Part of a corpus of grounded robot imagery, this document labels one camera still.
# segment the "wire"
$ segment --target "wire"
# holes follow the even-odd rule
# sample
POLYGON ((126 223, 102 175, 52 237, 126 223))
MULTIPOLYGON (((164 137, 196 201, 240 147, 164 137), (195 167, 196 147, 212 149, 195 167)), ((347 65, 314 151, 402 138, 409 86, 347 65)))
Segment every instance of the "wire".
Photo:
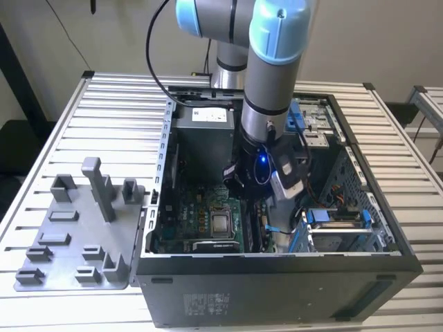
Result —
POLYGON ((51 5, 51 3, 49 2, 49 0, 45 0, 46 3, 48 4, 48 6, 51 8, 51 10, 53 11, 55 17, 57 17, 57 20, 59 21, 60 25, 62 26, 64 33, 66 33, 66 36, 68 37, 69 41, 71 42, 72 46, 74 46, 74 48, 77 50, 78 54, 80 55, 80 57, 82 57, 84 63, 86 64, 86 66, 88 67, 89 70, 91 70, 91 67, 88 64, 88 61, 86 61, 86 59, 84 58, 83 54, 80 52, 80 50, 78 49, 78 47, 75 45, 75 43, 73 42, 73 40, 71 39, 71 37, 69 37, 68 31, 66 30, 66 28, 64 27, 64 24, 62 23, 62 20, 59 18, 57 12, 55 11, 54 7, 51 5))
POLYGON ((163 0, 163 2, 160 4, 160 6, 156 9, 154 15, 152 16, 151 22, 149 24, 149 27, 147 29, 147 35, 146 35, 146 45, 145 45, 145 52, 146 52, 146 62, 147 67, 150 70, 151 76, 154 79, 154 81, 157 83, 159 88, 166 94, 170 99, 172 99, 176 104, 184 106, 184 107, 193 107, 193 108, 205 108, 205 107, 221 107, 224 109, 230 109, 232 106, 230 104, 222 104, 222 103, 204 103, 204 104, 186 104, 185 102, 181 102, 180 100, 176 99, 165 87, 163 84, 161 84, 160 80, 157 78, 157 75, 154 72, 154 69, 151 65, 151 59, 150 59, 150 42, 151 42, 151 35, 152 35, 152 29, 154 28, 155 21, 157 20, 157 17, 160 15, 161 11, 164 9, 164 7, 168 4, 169 0, 163 0))
POLYGON ((429 165, 431 165, 434 162, 434 159, 437 156, 437 152, 438 152, 438 149, 435 149, 434 153, 431 156, 431 159, 429 159, 429 165))
POLYGON ((212 42, 212 39, 209 39, 208 40, 208 47, 206 49, 205 64, 203 65, 203 74, 209 74, 209 50, 210 50, 211 42, 212 42))
POLYGON ((423 122, 425 121, 425 119, 426 119, 426 116, 423 117, 423 120, 420 122, 420 125, 417 128, 417 132, 415 133, 415 136, 414 136, 414 139, 413 139, 414 143, 415 143, 415 140, 417 139, 418 133, 419 133, 420 129, 422 128, 422 125, 423 125, 423 122))
POLYGON ((311 150, 309 150, 309 148, 307 146, 306 137, 305 137, 305 135, 303 135, 302 129, 298 125, 297 120, 296 120, 296 116, 293 114, 293 111, 292 111, 291 107, 289 107, 289 115, 291 116, 291 119, 292 119, 293 123, 296 126, 298 135, 300 136, 300 138, 301 138, 301 140, 303 142, 303 145, 305 146, 306 155, 307 155, 306 166, 307 166, 307 169, 308 169, 308 172, 309 172, 309 169, 311 168, 311 163, 312 163, 311 150))
POLYGON ((314 201, 315 204, 319 205, 322 208, 326 208, 326 206, 320 203, 316 198, 314 191, 312 190, 311 183, 309 181, 307 181, 307 193, 310 195, 311 199, 314 201))

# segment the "motherboard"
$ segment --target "motherboard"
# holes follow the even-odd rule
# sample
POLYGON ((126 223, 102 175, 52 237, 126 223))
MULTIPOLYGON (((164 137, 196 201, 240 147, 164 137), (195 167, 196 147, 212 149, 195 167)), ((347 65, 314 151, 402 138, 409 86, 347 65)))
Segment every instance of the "motherboard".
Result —
POLYGON ((177 220, 162 225, 164 251, 243 252, 240 201, 228 194, 223 185, 183 186, 177 220))

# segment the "aluminum table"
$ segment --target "aluminum table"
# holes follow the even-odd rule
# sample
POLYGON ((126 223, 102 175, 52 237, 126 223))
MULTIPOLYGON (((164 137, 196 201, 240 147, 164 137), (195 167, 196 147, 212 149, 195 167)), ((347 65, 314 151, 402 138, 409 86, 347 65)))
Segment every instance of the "aluminum table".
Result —
MULTIPOLYGON (((206 77, 161 77, 165 85, 208 86, 206 77)), ((299 82, 296 91, 334 94, 424 273, 362 324, 210 328, 209 331, 442 331, 443 183, 375 90, 363 84, 299 82)), ((150 331, 139 288, 18 293, 12 287, 52 196, 54 176, 98 156, 114 184, 150 186, 166 97, 149 76, 83 77, 0 223, 0 327, 8 331, 150 331)))

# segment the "light blue joint cover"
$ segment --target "light blue joint cover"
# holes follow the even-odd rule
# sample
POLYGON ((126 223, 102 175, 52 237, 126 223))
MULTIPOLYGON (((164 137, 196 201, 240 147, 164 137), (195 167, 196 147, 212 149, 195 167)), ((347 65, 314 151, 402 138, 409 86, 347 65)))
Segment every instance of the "light blue joint cover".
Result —
POLYGON ((201 37, 195 0, 177 0, 175 15, 179 28, 193 36, 201 37))
POLYGON ((298 59, 307 46, 310 0, 256 0, 249 26, 255 54, 282 66, 298 59))

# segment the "gray fixture plate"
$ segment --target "gray fixture plate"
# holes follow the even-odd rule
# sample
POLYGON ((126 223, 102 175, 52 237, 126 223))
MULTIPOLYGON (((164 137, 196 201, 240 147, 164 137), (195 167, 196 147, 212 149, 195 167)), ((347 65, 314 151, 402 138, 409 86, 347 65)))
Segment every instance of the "gray fixture plate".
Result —
MULTIPOLYGON (((67 291, 80 289, 123 289, 129 281, 129 269, 132 262, 134 242, 138 229, 143 200, 138 204, 125 205, 122 196, 122 186, 115 185, 116 198, 112 207, 116 212, 116 219, 105 222, 100 209, 95 202, 90 185, 78 185, 77 189, 68 190, 72 203, 57 203, 53 199, 42 226, 35 237, 33 246, 39 246, 38 240, 42 234, 71 236, 69 244, 48 245, 53 253, 50 261, 30 261, 25 259, 23 268, 38 268, 44 273, 40 284, 22 285, 16 282, 16 291, 67 291), (77 221, 49 221, 54 211, 77 211, 77 221), (101 246, 111 260, 116 263, 120 254, 125 262, 128 273, 118 282, 108 282, 102 273, 103 260, 85 261, 82 252, 85 246, 101 246), (75 278, 77 268, 82 266, 95 267, 100 273, 98 283, 80 283, 75 278)), ((142 185, 138 186, 140 193, 145 191, 142 185)))

